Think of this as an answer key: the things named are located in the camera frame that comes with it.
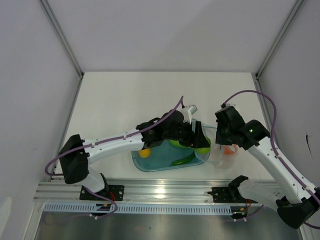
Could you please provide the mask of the light green custard apple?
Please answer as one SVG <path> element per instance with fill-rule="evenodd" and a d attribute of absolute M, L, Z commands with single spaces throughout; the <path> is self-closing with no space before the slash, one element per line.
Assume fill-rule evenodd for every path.
<path fill-rule="evenodd" d="M 211 140 L 206 136 L 205 139 L 207 140 L 209 147 L 202 147 L 202 148 L 195 148 L 194 152 L 197 154 L 208 154 L 211 151 Z"/>

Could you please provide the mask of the green bell pepper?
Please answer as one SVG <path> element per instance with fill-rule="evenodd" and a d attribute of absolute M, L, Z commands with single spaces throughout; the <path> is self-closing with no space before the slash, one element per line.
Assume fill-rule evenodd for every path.
<path fill-rule="evenodd" d="M 187 148 L 186 146 L 181 145 L 178 140 L 169 140 L 169 143 L 176 148 Z"/>

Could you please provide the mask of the clear zip top bag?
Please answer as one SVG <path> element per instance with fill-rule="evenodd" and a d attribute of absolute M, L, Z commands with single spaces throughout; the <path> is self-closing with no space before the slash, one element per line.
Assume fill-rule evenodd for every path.
<path fill-rule="evenodd" d="M 207 154 L 198 154 L 195 153 L 197 159 L 207 164 L 208 166 L 212 166 L 218 169 L 230 169 L 237 160 L 239 154 L 239 147 L 236 154 L 233 155 L 223 155 L 220 152 L 220 144 L 215 142 L 216 140 L 216 132 L 217 128 L 210 125 L 204 125 L 202 127 L 202 131 L 206 137 L 208 137 L 211 141 L 211 149 Z"/>

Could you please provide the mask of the yellow round fruit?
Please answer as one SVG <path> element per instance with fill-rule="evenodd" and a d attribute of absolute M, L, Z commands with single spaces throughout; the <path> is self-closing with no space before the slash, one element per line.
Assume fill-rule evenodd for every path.
<path fill-rule="evenodd" d="M 150 148 L 142 149 L 138 152 L 138 154 L 142 159 L 146 159 L 151 155 L 151 149 Z"/>

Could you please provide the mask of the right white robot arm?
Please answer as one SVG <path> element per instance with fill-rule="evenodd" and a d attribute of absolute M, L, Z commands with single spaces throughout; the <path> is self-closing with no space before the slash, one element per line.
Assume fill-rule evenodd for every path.
<path fill-rule="evenodd" d="M 257 120 L 245 122 L 233 106 L 215 113 L 219 145 L 237 145 L 254 156 L 278 183 L 274 189 L 240 175 L 228 185 L 228 196 L 234 202 L 253 200 L 277 212 L 282 221 L 298 229 L 320 209 L 320 189 L 304 178 L 281 155 L 269 131 Z"/>

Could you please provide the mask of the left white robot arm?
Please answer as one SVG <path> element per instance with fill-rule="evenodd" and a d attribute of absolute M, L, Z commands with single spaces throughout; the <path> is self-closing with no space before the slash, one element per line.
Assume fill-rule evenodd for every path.
<path fill-rule="evenodd" d="M 175 110 L 111 138 L 93 141 L 81 139 L 79 134 L 72 135 L 59 152 L 64 182 L 68 185 L 81 184 L 97 200 L 103 200 L 109 193 L 107 181 L 102 173 L 90 167 L 91 164 L 121 152 L 158 147 L 163 141 L 173 141 L 195 152 L 209 150 L 211 147 L 202 123 L 186 120 L 182 112 Z"/>

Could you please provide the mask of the dark green chili pepper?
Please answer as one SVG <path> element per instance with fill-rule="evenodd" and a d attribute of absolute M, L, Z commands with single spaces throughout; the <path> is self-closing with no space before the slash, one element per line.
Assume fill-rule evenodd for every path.
<path fill-rule="evenodd" d="M 181 159 L 178 159 L 178 160 L 175 160 L 172 162 L 172 165 L 173 166 L 180 166 L 180 165 L 185 165 L 185 164 L 188 164 L 189 162 L 191 162 L 193 159 L 194 159 L 195 155 L 194 154 L 191 154 L 190 156 L 188 157 L 185 157 L 185 158 L 181 158 Z"/>

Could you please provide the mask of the teal plastic tray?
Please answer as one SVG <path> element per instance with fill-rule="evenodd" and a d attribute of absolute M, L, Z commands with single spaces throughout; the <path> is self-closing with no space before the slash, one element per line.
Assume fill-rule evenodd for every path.
<path fill-rule="evenodd" d="M 137 169 L 143 172 L 159 172 L 175 170 L 179 168 L 193 167 L 203 164 L 204 162 L 196 158 L 193 148 L 174 147 L 169 140 L 164 140 L 161 145 L 150 149 L 151 154 L 148 158 L 141 158 L 139 151 L 132 151 L 132 161 Z M 173 166 L 172 162 L 186 158 L 194 154 L 194 159 L 188 164 Z"/>

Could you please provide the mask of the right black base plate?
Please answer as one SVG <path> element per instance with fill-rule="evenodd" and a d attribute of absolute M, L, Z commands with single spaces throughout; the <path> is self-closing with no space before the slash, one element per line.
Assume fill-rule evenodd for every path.
<path fill-rule="evenodd" d="M 232 187 L 212 187 L 207 194 L 212 196 L 214 203 L 239 203 L 242 199 L 238 191 Z"/>

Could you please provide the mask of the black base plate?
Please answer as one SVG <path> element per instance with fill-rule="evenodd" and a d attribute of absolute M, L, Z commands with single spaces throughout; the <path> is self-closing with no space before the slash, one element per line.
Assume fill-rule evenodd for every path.
<path fill-rule="evenodd" d="M 103 189 L 96 194 L 116 202 L 116 201 L 123 200 L 124 192 L 125 192 L 124 185 L 109 185 L 109 190 Z M 81 187 L 79 199 L 83 201 L 102 201 L 103 200 L 102 198 L 89 193 L 89 191 L 84 186 Z"/>
<path fill-rule="evenodd" d="M 232 187 L 212 187 L 207 194 L 212 196 L 214 203 L 239 203 L 242 199 L 238 191 Z"/>

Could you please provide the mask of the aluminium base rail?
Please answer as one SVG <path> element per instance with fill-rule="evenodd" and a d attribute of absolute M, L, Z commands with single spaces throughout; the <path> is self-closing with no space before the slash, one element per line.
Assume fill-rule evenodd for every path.
<path fill-rule="evenodd" d="M 212 187 L 229 187 L 231 180 L 167 180 L 167 179 L 105 179 L 109 185 L 124 185 L 123 204 L 204 204 L 213 201 L 207 192 Z M 276 181 L 256 181 L 272 189 L 279 189 Z M 44 181 L 38 184 L 36 202 L 61 203 L 112 203 L 113 200 L 89 193 L 102 200 L 80 200 L 82 185 L 66 184 L 63 180 Z"/>

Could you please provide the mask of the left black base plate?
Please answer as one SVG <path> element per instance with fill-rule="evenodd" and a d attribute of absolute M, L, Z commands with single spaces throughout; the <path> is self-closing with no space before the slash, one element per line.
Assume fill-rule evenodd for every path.
<path fill-rule="evenodd" d="M 116 201 L 123 200 L 124 192 L 125 192 L 124 185 L 109 185 L 109 190 L 103 189 L 96 194 L 116 202 Z M 81 187 L 79 199 L 83 201 L 102 201 L 103 200 L 102 198 L 89 193 L 89 191 L 84 186 Z"/>

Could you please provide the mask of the right aluminium frame post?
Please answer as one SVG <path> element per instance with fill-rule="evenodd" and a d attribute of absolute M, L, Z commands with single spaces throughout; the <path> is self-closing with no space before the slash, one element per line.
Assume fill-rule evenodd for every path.
<path fill-rule="evenodd" d="M 281 24 L 281 27 L 276 34 L 274 40 L 270 48 L 268 49 L 265 57 L 263 58 L 262 63 L 259 65 L 257 72 L 255 73 L 255 79 L 257 81 L 260 80 L 261 76 L 263 75 L 264 71 L 271 63 L 271 60 L 277 53 L 279 47 L 281 46 L 282 42 L 284 41 L 286 35 L 288 34 L 289 30 L 291 29 L 292 25 L 294 24 L 296 18 L 298 17 L 299 13 L 303 9 L 306 0 L 295 0 L 293 7 L 290 9 L 288 15 L 286 16 L 284 22 Z"/>

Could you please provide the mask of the aluminium frame post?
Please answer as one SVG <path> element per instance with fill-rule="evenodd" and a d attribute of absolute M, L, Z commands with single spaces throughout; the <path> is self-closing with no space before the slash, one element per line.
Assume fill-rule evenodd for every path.
<path fill-rule="evenodd" d="M 277 53 L 279 47 L 281 46 L 282 42 L 284 41 L 286 35 L 288 34 L 289 30 L 291 29 L 292 25 L 294 24 L 296 18 L 298 17 L 299 13 L 303 9 L 306 0 L 295 0 L 293 7 L 290 9 L 288 15 L 286 16 L 284 22 L 281 24 L 281 27 L 276 34 L 274 40 L 270 48 L 268 49 L 265 57 L 263 58 L 262 63 L 259 65 L 257 72 L 255 73 L 255 79 L 257 81 L 260 80 L 261 76 L 263 75 L 264 71 L 271 63 L 271 60 Z"/>
<path fill-rule="evenodd" d="M 40 6 L 42 7 L 45 16 L 48 19 L 48 22 L 50 23 L 54 33 L 56 34 L 61 47 L 63 48 L 65 54 L 67 55 L 71 65 L 73 66 L 75 72 L 77 73 L 77 75 L 82 78 L 84 76 L 84 73 L 80 67 L 80 64 L 69 44 L 69 41 L 67 40 L 63 29 L 54 13 L 54 11 L 51 8 L 51 5 L 49 3 L 48 0 L 39 0 L 38 1 Z"/>

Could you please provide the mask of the left aluminium frame post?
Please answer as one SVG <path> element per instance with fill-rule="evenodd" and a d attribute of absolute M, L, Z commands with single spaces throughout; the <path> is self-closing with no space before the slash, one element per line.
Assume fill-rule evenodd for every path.
<path fill-rule="evenodd" d="M 54 33 L 56 34 L 61 47 L 63 48 L 65 54 L 67 55 L 71 65 L 73 66 L 75 72 L 77 73 L 77 75 L 82 78 L 84 76 L 84 73 L 80 67 L 80 64 L 69 44 L 69 41 L 67 40 L 63 29 L 54 13 L 54 11 L 51 8 L 51 5 L 49 3 L 48 0 L 39 0 L 38 1 L 40 6 L 42 7 L 45 16 L 48 19 L 48 22 L 50 23 Z"/>

